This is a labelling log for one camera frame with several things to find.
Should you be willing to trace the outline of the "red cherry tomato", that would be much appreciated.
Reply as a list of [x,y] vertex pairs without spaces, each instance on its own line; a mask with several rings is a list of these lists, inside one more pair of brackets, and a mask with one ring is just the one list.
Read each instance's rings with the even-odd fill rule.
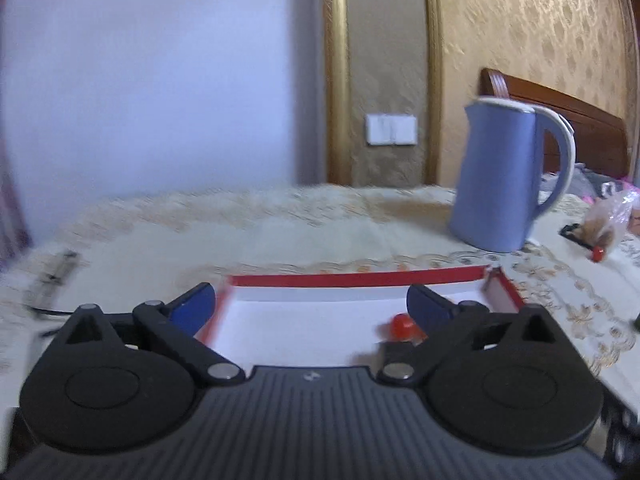
[[393,341],[417,344],[424,340],[426,335],[408,313],[399,313],[390,321],[390,338]]
[[605,258],[605,249],[601,246],[593,246],[591,251],[591,260],[599,263]]

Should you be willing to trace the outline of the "cream embroidered tablecloth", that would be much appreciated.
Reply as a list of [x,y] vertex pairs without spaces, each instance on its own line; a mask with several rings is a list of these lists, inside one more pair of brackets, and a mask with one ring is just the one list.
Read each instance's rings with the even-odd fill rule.
[[565,196],[518,252],[494,255],[448,228],[446,188],[292,188],[111,200],[86,209],[1,277],[1,405],[13,408],[29,367],[31,316],[47,272],[64,252],[75,270],[49,290],[53,309],[94,302],[122,312],[171,300],[230,274],[316,274],[495,264],[526,300],[546,306],[587,364],[629,406],[639,404],[639,242],[626,237],[602,262],[560,235],[586,205]]

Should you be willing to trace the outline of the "red cardboard tray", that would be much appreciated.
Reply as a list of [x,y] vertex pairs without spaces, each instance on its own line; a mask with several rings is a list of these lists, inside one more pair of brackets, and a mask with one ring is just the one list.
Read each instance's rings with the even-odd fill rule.
[[638,413],[639,334],[631,325],[637,296],[614,309],[567,266],[533,257],[428,270],[229,275],[216,284],[215,304],[196,336],[244,370],[259,364],[378,370],[378,345],[390,339],[393,317],[406,312],[414,283],[453,302],[484,302],[494,312],[540,304],[593,375]]

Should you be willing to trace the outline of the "black eyeglasses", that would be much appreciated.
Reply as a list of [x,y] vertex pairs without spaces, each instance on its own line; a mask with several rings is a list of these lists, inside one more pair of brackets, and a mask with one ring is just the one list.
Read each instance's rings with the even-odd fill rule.
[[55,296],[74,274],[80,263],[78,252],[66,250],[55,255],[23,294],[23,307],[36,318],[69,316],[70,311],[54,306]]

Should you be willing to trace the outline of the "blue electric kettle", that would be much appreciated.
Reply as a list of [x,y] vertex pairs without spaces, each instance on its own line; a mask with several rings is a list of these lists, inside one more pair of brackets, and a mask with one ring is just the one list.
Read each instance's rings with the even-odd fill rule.
[[[576,162],[574,129],[548,107],[479,96],[467,107],[469,136],[449,227],[488,252],[523,248],[535,220],[565,194]],[[544,136],[560,152],[555,187],[541,202]]]

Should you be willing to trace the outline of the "black object under bag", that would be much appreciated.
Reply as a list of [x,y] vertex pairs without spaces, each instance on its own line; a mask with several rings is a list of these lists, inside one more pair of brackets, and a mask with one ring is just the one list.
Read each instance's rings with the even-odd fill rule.
[[582,237],[582,226],[579,223],[563,226],[562,229],[560,229],[559,234],[566,240],[569,240],[582,248],[593,250],[593,246],[587,243]]

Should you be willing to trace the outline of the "pink floral curtain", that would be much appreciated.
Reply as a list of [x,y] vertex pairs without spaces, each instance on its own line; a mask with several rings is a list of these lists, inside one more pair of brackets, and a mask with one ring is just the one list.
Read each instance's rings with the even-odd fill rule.
[[1,271],[5,271],[32,246],[32,238],[14,182],[4,124],[1,124],[0,174]]

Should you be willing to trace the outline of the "clear plastic bag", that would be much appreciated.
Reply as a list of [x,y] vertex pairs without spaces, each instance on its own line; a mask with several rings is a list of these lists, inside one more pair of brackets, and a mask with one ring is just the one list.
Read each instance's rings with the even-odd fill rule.
[[594,202],[582,222],[582,239],[605,250],[627,234],[639,235],[639,189],[629,185]]

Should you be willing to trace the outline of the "white wall switch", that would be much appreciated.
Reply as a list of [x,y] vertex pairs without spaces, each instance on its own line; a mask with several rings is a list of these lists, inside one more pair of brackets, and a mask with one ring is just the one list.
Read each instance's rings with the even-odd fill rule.
[[418,144],[418,118],[412,115],[367,114],[366,140],[371,146]]

